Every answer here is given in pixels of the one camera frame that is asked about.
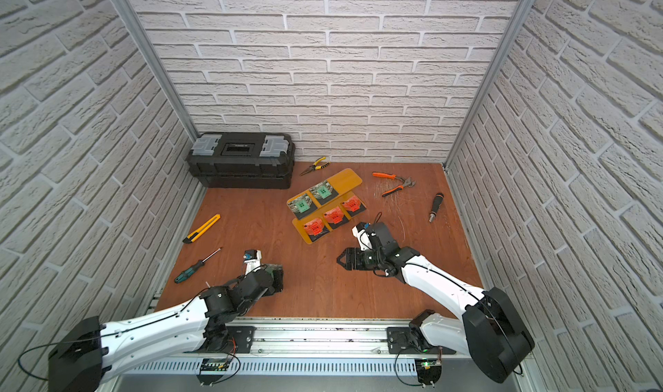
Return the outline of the red tea bag small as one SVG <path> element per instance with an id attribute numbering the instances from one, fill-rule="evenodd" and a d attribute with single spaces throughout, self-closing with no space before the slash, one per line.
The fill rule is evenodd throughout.
<path id="1" fill-rule="evenodd" d="M 341 207 L 334 207 L 323 215 L 324 220 L 332 230 L 340 228 L 343 224 L 349 222 L 345 215 L 345 211 Z"/>

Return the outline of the red tea bag large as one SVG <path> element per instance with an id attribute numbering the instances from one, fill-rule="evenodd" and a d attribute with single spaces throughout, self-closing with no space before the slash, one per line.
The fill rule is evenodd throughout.
<path id="1" fill-rule="evenodd" d="M 318 239 L 326 235 L 329 230 L 326 227 L 325 222 L 320 219 L 312 219 L 304 224 L 304 231 L 307 233 L 309 240 L 313 243 Z"/>

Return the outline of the green tea bag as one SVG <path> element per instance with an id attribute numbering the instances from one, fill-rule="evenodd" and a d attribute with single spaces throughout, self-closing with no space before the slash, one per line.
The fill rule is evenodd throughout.
<path id="1" fill-rule="evenodd" d="M 288 202 L 288 207 L 297 219 L 304 219 L 307 215 L 310 215 L 318 209 L 314 200 L 307 193 L 290 200 Z"/>
<path id="2" fill-rule="evenodd" d="M 283 267 L 278 264 L 265 264 L 263 266 L 264 270 L 268 272 L 274 281 L 283 278 Z"/>
<path id="3" fill-rule="evenodd" d="M 331 185 L 329 181 L 322 181 L 319 184 L 309 189 L 311 195 L 320 205 L 332 201 L 338 196 L 338 191 Z"/>

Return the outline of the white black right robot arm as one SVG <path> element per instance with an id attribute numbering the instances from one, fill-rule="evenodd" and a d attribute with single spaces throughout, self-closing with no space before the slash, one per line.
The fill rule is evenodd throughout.
<path id="1" fill-rule="evenodd" d="M 503 383 L 521 370 L 534 339 L 511 298 L 499 288 L 484 290 L 435 266 L 417 250 L 400 247 L 383 223 L 353 228 L 359 247 L 337 257 L 346 270 L 369 271 L 421 290 L 450 311 L 449 319 L 423 312 L 410 321 L 410 341 L 421 352 L 445 347 L 468 355 L 490 380 Z"/>

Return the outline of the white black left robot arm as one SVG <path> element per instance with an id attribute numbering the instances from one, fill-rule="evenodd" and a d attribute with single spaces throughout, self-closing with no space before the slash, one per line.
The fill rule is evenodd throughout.
<path id="1" fill-rule="evenodd" d="M 227 324 L 283 290 L 283 268 L 264 264 L 188 302 L 126 321 L 83 319 L 48 354 L 51 391 L 94 391 L 126 371 L 181 352 L 220 352 Z"/>

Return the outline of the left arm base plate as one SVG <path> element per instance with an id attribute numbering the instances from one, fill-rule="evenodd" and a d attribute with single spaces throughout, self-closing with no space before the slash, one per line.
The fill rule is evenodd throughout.
<path id="1" fill-rule="evenodd" d="M 220 326 L 204 332 L 204 343 L 195 353 L 250 353 L 255 326 Z"/>

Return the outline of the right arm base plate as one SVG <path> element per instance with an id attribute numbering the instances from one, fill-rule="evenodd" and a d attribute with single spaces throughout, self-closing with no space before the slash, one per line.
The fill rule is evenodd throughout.
<path id="1" fill-rule="evenodd" d="M 426 355 L 456 355 L 457 352 L 440 346 L 432 346 L 421 334 L 416 334 L 406 326 L 390 326 L 386 329 L 388 353 L 401 354 L 426 354 Z"/>

